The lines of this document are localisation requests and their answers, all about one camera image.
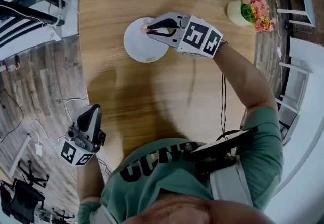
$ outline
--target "gray strap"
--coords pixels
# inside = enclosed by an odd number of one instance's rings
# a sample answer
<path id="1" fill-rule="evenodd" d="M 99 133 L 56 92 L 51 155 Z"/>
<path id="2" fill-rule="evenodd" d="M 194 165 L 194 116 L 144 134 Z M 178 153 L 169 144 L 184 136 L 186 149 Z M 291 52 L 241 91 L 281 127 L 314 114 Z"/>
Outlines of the gray strap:
<path id="1" fill-rule="evenodd" d="M 213 197 L 214 200 L 233 201 L 252 206 L 242 163 L 238 156 L 236 158 L 237 163 L 235 165 L 210 174 Z"/>
<path id="2" fill-rule="evenodd" d="M 96 212 L 90 214 L 90 224 L 117 224 L 114 217 L 105 206 L 101 206 Z"/>

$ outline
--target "shirt sleeve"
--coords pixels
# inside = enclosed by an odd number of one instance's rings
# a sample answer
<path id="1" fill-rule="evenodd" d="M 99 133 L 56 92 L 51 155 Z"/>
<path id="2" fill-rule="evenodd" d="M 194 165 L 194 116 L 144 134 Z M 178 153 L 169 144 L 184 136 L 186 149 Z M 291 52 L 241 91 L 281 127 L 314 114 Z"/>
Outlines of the shirt sleeve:
<path id="1" fill-rule="evenodd" d="M 264 210 L 281 181 L 284 157 L 278 113 L 271 108 L 254 110 L 244 129 L 257 126 L 251 142 L 237 150 L 240 156 L 253 206 Z"/>
<path id="2" fill-rule="evenodd" d="M 97 202 L 84 202 L 80 204 L 77 214 L 78 224 L 90 224 L 90 214 L 101 206 Z"/>

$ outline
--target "green t-shirt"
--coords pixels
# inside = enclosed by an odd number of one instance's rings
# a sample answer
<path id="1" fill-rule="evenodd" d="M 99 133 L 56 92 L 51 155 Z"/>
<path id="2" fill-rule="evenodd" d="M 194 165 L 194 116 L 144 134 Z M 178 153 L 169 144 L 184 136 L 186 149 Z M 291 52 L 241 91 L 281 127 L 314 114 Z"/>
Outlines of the green t-shirt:
<path id="1" fill-rule="evenodd" d="M 253 111 L 244 129 L 258 126 L 254 139 L 240 146 L 240 156 L 253 206 L 263 210 L 278 186 L 283 165 L 278 114 L 270 108 Z M 100 203 L 86 202 L 79 208 L 79 224 L 89 223 L 90 213 L 104 205 L 118 223 L 149 207 L 161 190 L 212 200 L 209 181 L 196 178 L 193 162 L 184 151 L 203 143 L 187 139 L 162 139 L 146 144 L 133 153 L 110 176 Z"/>

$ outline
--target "potted plant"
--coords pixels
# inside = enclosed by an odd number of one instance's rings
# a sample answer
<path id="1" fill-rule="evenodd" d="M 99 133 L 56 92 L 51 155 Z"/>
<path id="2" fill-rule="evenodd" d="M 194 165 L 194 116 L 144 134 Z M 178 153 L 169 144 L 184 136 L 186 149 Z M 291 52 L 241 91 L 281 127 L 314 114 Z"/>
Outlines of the potted plant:
<path id="1" fill-rule="evenodd" d="M 270 32 L 275 25 L 275 19 L 268 17 L 266 0 L 251 0 L 245 4 L 241 1 L 231 1 L 227 6 L 227 16 L 235 24 L 245 26 L 255 25 L 256 32 Z"/>

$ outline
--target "wooden table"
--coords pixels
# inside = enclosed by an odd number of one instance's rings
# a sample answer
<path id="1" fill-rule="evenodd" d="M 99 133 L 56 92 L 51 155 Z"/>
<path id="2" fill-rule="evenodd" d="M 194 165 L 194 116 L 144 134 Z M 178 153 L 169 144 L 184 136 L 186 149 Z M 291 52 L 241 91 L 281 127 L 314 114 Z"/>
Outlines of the wooden table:
<path id="1" fill-rule="evenodd" d="M 83 72 L 90 103 L 103 109 L 105 152 L 113 169 L 136 148 L 156 139 L 211 142 L 221 134 L 222 74 L 215 62 L 169 48 L 160 60 L 139 63 L 124 49 L 128 25 L 169 11 L 195 15 L 214 25 L 252 62 L 253 26 L 240 28 L 229 21 L 225 13 L 229 1 L 80 0 Z M 239 128 L 243 112 L 227 85 L 227 130 Z"/>

